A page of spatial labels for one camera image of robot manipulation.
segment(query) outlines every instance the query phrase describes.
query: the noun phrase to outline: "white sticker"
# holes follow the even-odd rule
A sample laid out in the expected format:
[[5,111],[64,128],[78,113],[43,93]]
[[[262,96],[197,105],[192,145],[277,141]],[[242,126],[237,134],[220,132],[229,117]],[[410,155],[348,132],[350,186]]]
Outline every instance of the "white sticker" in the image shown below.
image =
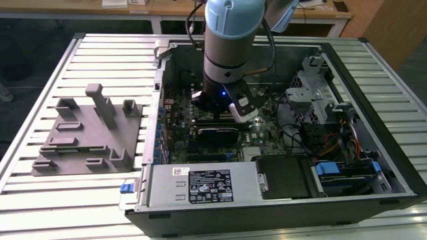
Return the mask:
[[350,19],[352,16],[349,16],[349,15],[336,15],[334,18],[336,19]]
[[173,176],[182,176],[188,175],[189,167],[173,167],[172,168],[172,175]]
[[128,11],[129,14],[148,14],[148,11]]

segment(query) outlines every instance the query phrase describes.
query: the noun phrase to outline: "screw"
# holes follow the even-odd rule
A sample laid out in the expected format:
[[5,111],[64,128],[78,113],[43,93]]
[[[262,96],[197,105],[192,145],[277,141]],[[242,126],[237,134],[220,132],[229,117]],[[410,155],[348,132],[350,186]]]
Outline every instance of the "screw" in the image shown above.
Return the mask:
[[225,8],[228,8],[228,9],[232,8],[232,3],[229,1],[225,2]]

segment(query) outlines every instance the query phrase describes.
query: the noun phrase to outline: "blue latch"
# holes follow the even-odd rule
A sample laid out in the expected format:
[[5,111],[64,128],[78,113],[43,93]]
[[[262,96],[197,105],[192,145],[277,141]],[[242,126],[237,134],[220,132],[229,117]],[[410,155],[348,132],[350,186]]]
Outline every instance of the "blue latch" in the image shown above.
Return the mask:
[[380,166],[378,162],[373,161],[370,164],[372,164],[374,172],[378,173],[381,171],[381,166]]
[[121,184],[120,193],[121,194],[132,194],[133,193],[133,183]]
[[313,168],[317,175],[340,173],[338,166],[334,162],[320,162]]

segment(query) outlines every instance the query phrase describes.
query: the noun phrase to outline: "wooden desk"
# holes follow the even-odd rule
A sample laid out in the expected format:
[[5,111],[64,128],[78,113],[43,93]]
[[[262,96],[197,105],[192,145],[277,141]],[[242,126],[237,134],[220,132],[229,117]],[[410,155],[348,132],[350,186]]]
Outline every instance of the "wooden desk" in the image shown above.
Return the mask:
[[[160,21],[184,21],[193,8],[194,2],[192,0],[153,0],[149,11],[149,14],[152,15],[150,21],[154,21],[153,25],[156,26],[160,26]],[[202,6],[196,12],[196,21],[202,21],[204,9]],[[328,0],[324,10],[316,7],[310,7],[305,10],[296,9],[290,23],[332,25],[326,36],[338,37],[346,21],[352,17],[353,15],[349,12],[336,11],[332,0]]]
[[[152,33],[161,34],[161,21],[184,21],[194,7],[192,0],[149,0],[146,5],[129,4],[128,8],[104,9],[102,0],[0,0],[0,18],[84,19],[84,20],[149,20]],[[290,23],[332,25],[328,37],[338,37],[352,14],[334,10],[297,9]],[[196,12],[202,21],[204,7]]]

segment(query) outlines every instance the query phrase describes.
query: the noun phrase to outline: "connector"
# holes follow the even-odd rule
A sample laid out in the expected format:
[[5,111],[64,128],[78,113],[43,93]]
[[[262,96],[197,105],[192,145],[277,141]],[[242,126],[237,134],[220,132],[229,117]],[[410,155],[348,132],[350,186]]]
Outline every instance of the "connector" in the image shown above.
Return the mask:
[[133,193],[133,183],[129,184],[121,184],[120,186],[120,193],[121,194],[132,194]]
[[193,31],[194,31],[194,22],[190,23],[188,31],[189,31],[189,34],[193,33]]

